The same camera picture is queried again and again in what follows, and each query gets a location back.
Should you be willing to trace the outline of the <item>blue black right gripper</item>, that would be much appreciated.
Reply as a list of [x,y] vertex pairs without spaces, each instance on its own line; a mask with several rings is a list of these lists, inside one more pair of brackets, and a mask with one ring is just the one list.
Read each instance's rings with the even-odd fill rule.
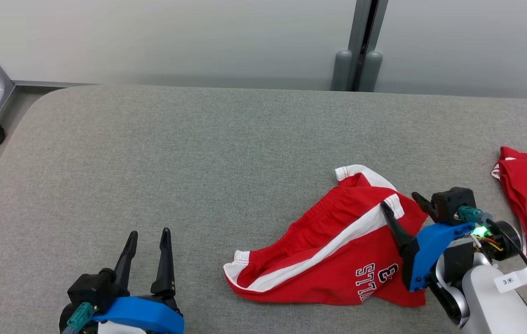
[[[429,217],[434,216],[434,206],[431,201],[420,193],[411,193],[418,207]],[[460,225],[433,224],[423,228],[416,236],[412,236],[395,218],[393,209],[386,201],[380,204],[384,213],[386,225],[389,227],[395,244],[402,252],[402,277],[407,290],[416,291],[424,288],[425,277],[438,261],[444,250],[454,240],[470,233],[475,223]]]

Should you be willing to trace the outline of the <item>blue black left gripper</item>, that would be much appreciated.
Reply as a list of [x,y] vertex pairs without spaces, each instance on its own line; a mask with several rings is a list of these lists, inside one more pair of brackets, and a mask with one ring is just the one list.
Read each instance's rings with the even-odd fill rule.
[[143,330],[147,334],[182,334],[185,331],[185,319],[176,300],[162,298],[176,295],[170,229],[165,227],[162,230],[157,278],[150,290],[153,295],[130,296],[128,290],[131,262],[137,245],[138,232],[132,231],[114,270],[117,295],[128,297],[116,298],[104,313],[87,302],[79,307],[66,306],[58,322],[58,329],[62,334],[97,334],[99,324],[106,325],[107,322]]

